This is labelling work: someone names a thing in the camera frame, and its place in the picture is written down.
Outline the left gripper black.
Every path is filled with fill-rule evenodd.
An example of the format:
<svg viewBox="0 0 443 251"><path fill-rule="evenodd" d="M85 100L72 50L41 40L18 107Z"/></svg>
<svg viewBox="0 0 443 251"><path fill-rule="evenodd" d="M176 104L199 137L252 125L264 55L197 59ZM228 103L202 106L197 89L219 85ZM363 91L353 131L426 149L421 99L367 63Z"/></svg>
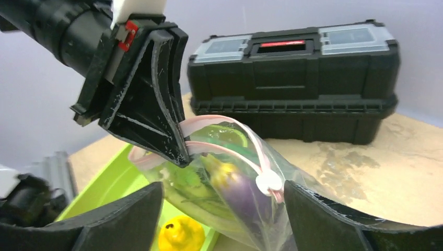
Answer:
<svg viewBox="0 0 443 251"><path fill-rule="evenodd" d="M108 1L1 1L1 29L20 30L85 78L72 106L116 138L179 167L191 159L181 63L188 35L163 15L131 14L110 28Z"/></svg>

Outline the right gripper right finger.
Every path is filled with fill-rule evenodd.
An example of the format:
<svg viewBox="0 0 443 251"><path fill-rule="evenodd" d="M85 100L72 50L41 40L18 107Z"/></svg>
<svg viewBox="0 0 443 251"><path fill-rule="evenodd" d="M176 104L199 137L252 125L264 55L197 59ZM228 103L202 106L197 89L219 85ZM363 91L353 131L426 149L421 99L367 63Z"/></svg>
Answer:
<svg viewBox="0 0 443 251"><path fill-rule="evenodd" d="M378 218L290 180L284 198L298 250L442 250L442 225Z"/></svg>

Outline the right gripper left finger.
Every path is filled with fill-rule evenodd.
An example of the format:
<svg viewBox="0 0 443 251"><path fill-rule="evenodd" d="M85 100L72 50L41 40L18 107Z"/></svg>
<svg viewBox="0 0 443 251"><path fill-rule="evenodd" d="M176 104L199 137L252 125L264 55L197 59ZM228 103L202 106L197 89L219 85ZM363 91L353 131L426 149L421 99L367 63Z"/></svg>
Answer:
<svg viewBox="0 0 443 251"><path fill-rule="evenodd" d="M149 250L162 208L153 182L128 196L45 227L1 224L1 250Z"/></svg>

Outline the toy bok choy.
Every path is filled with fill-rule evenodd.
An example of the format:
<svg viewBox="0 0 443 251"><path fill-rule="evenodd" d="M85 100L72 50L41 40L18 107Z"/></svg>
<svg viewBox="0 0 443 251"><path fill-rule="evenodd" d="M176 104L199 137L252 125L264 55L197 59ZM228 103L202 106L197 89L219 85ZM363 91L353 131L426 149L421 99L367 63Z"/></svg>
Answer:
<svg viewBox="0 0 443 251"><path fill-rule="evenodd" d="M218 194L205 180L202 169L179 168L165 162L153 172L156 172L153 177L164 183L167 200L188 216L201 222L230 217Z"/></svg>

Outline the toy purple eggplant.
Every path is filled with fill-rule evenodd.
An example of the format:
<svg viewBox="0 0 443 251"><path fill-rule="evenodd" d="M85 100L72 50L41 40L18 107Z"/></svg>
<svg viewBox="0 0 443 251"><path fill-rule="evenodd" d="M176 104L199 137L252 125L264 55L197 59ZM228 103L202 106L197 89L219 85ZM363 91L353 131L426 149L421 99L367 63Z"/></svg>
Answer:
<svg viewBox="0 0 443 251"><path fill-rule="evenodd" d="M212 154L200 157L210 183L235 216L252 233L260 233L272 219L273 202L243 168L244 163L223 162Z"/></svg>

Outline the toy green apple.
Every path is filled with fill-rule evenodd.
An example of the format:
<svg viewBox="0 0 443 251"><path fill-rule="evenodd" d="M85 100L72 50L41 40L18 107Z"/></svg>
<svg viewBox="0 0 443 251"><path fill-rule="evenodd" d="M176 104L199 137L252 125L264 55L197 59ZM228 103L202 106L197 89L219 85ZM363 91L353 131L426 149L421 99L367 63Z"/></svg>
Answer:
<svg viewBox="0 0 443 251"><path fill-rule="evenodd" d="M248 137L243 132L219 124L211 124L193 132L190 139L214 144L232 144L245 148L249 145Z"/></svg>

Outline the clear zip top bag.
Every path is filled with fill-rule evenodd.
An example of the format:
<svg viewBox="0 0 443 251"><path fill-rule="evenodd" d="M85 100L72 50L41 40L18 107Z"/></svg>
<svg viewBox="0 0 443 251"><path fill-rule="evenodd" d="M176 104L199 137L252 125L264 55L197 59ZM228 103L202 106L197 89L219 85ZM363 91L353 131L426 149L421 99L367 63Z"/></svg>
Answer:
<svg viewBox="0 0 443 251"><path fill-rule="evenodd" d="M258 250L296 250L285 181L337 200L331 189L233 118L196 116L180 127L191 158L187 167L137 146L129 161L147 180L162 182L170 204L228 237Z"/></svg>

